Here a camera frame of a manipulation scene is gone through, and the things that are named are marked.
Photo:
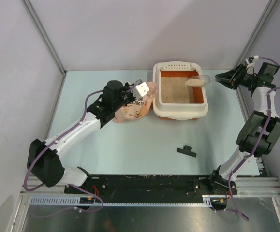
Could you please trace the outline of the cream orange litter box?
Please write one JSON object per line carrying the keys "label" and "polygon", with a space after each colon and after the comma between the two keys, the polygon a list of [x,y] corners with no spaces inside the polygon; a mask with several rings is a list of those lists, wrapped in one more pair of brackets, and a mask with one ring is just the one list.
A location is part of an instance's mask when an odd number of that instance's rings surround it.
{"label": "cream orange litter box", "polygon": [[154,65],[152,80],[157,84],[153,111],[161,119],[192,120],[208,113],[208,100],[203,87],[185,84],[202,75],[196,63],[170,61]]}

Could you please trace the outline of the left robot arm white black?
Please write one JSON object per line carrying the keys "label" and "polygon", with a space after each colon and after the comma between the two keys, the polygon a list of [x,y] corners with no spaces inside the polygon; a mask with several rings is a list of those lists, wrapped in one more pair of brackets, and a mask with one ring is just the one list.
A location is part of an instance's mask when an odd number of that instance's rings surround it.
{"label": "left robot arm white black", "polygon": [[56,184],[74,185],[81,193],[91,190],[90,174],[81,167],[64,167],[62,158],[85,137],[101,129],[114,119],[123,106],[142,98],[149,87],[141,80],[134,84],[109,81],[91,105],[85,101],[83,115],[69,128],[45,141],[34,140],[30,144],[27,169],[42,185],[50,188]]}

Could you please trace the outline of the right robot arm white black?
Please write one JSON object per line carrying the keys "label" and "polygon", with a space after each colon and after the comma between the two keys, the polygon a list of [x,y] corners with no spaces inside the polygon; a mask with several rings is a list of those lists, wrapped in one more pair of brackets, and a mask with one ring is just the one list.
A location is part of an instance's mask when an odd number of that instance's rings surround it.
{"label": "right robot arm white black", "polygon": [[269,154],[280,137],[280,118],[274,104],[278,87],[272,83],[280,65],[265,58],[255,73],[257,59],[258,56],[250,57],[236,68],[215,76],[216,82],[229,89],[245,87],[251,93],[255,109],[237,137],[236,151],[210,176],[208,189],[214,194],[234,188],[237,172],[250,160]]}

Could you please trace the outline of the black bag sealing clip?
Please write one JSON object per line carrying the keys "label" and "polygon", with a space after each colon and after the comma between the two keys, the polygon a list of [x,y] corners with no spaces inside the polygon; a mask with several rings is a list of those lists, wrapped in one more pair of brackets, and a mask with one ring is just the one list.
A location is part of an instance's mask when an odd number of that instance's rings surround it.
{"label": "black bag sealing clip", "polygon": [[194,158],[197,156],[197,153],[193,152],[192,148],[190,146],[187,146],[187,145],[183,146],[183,148],[177,148],[176,152],[180,153],[180,154],[190,156],[190,157],[194,157]]}

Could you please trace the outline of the pink cat litter bag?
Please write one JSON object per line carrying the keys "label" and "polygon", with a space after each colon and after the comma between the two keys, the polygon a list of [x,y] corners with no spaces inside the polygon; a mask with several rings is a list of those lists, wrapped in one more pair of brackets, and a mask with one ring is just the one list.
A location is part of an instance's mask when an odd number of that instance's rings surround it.
{"label": "pink cat litter bag", "polygon": [[149,92],[142,98],[136,99],[127,106],[121,107],[115,113],[113,121],[115,123],[123,123],[134,121],[145,117],[152,106],[152,102],[157,92],[157,84],[155,82],[146,82],[149,87]]}

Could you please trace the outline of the clear plastic scoop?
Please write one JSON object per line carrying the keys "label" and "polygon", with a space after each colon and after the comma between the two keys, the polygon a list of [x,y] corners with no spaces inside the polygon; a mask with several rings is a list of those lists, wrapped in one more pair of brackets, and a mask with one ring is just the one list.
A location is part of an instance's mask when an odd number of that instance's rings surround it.
{"label": "clear plastic scoop", "polygon": [[208,75],[193,76],[185,81],[185,85],[189,87],[205,87],[216,79]]}

